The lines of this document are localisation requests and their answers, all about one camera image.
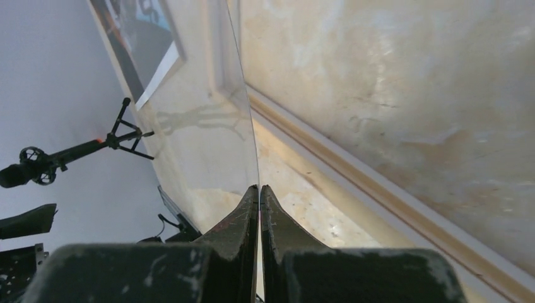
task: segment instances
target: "wall baseboard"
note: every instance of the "wall baseboard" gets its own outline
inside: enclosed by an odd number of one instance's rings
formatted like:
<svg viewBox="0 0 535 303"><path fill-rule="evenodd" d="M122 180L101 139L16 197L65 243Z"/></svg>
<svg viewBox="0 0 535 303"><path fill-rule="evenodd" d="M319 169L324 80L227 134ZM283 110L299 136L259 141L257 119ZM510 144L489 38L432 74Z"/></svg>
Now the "wall baseboard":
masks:
<svg viewBox="0 0 535 303"><path fill-rule="evenodd" d="M535 279L492 251L365 163L248 86L253 118L329 177L345 184L389 224L419 247L440 251L461 280L492 302L496 292L514 302L535 302Z"/></svg>

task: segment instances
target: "framed poster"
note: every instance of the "framed poster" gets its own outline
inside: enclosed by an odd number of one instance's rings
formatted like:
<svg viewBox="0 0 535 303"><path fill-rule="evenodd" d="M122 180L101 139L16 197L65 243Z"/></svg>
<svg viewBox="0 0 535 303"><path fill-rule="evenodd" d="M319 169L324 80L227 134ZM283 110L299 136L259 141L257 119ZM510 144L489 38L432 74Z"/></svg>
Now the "framed poster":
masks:
<svg viewBox="0 0 535 303"><path fill-rule="evenodd" d="M140 109L182 62L164 0L90 0Z"/></svg>

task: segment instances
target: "white wall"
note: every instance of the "white wall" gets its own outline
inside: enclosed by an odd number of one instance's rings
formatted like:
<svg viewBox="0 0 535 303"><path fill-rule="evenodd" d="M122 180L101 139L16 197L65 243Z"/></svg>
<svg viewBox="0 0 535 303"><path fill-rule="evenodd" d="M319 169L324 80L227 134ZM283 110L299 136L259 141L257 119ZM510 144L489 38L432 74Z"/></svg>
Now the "white wall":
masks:
<svg viewBox="0 0 535 303"><path fill-rule="evenodd" d="M3 1L0 28L0 167L26 146L52 153L105 137L124 96L86 1ZM2 251L137 241L160 231L158 213L170 218L149 160L106 149L68 168L50 186L0 188L0 218L59 210L50 233L1 241Z"/></svg>
<svg viewBox="0 0 535 303"><path fill-rule="evenodd" d="M248 83L535 275L534 1L241 6Z"/></svg>

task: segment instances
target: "tripod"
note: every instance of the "tripod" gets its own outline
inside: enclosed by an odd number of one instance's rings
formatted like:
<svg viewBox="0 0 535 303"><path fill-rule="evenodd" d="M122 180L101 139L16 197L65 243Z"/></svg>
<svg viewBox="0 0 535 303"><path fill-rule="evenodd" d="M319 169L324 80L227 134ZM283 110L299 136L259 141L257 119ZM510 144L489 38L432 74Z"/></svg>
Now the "tripod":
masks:
<svg viewBox="0 0 535 303"><path fill-rule="evenodd" d="M8 168L0 171L0 185L2 187L15 187L24 185L29 180L40 185L52 184L56 179L57 169L64 172L67 170L67 164L105 147L113 148L114 150L124 150L125 152L154 160L154 157L136 151L141 138L152 136L154 132L143 133L139 127L123 120L124 113L130 102L130 98L125 98L122 101L121 111L115 120L112 131L106 136L105 141L100 139L91 140L51 155L46 154L43 150L34 146L26 147L19 154L20 164L10 165ZM117 136L116 133L121 124L133 129L133 131L122 136ZM130 140L135 140L131 148L121 146L122 142Z"/></svg>

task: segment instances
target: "microphone stand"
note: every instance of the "microphone stand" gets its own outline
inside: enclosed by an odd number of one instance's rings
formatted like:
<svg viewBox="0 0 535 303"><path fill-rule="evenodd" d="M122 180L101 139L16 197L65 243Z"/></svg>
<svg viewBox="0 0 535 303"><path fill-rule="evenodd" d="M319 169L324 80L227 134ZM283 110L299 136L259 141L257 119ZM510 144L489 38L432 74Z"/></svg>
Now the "microphone stand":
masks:
<svg viewBox="0 0 535 303"><path fill-rule="evenodd" d="M136 151L136 147L138 146L139 141L141 141L141 138L152 136L154 132L151 131L149 133L143 133L139 127L123 120L123 115L130 102L130 98L125 98L122 101L121 111L115 120L112 131L106 136L105 141L99 139L91 140L51 155L47 155L43 150L34 146L22 149L19 154L20 163L28 164L28 166L31 166L36 174L38 174L38 176L34 177L32 181L40 185L52 184L56 179L56 169L59 168L62 172L64 172L67 170L67 164L95 153L105 147L113 148L114 150L124 150L125 152L129 152L149 160L154 160L154 157ZM118 137L116 132L121 124L133 129L133 131ZM121 146L122 142L130 140L135 140L131 148Z"/></svg>

